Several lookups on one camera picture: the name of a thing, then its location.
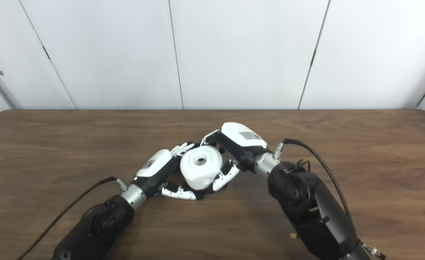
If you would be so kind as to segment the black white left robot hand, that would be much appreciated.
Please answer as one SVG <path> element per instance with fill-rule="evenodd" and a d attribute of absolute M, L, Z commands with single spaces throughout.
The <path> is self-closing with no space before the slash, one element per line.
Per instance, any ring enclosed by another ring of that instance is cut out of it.
<path fill-rule="evenodd" d="M 156 152 L 136 173 L 131 185 L 138 188 L 138 193 L 145 199 L 163 195 L 175 199 L 203 200 L 204 194 L 186 186 L 168 182 L 168 177 L 180 168 L 180 161 L 186 152 L 198 147 L 193 142 L 180 144 L 171 150 L 161 149 Z"/>

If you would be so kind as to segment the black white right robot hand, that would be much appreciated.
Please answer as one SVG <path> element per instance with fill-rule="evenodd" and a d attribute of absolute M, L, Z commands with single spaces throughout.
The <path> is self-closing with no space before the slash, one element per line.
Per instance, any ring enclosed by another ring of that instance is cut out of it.
<path fill-rule="evenodd" d="M 200 146 L 218 146 L 221 155 L 228 152 L 232 157 L 207 188 L 212 193 L 222 190 L 240 172 L 249 171 L 267 180 L 272 169 L 279 164 L 267 142 L 240 123 L 224 123 L 220 130 L 204 136 Z"/>

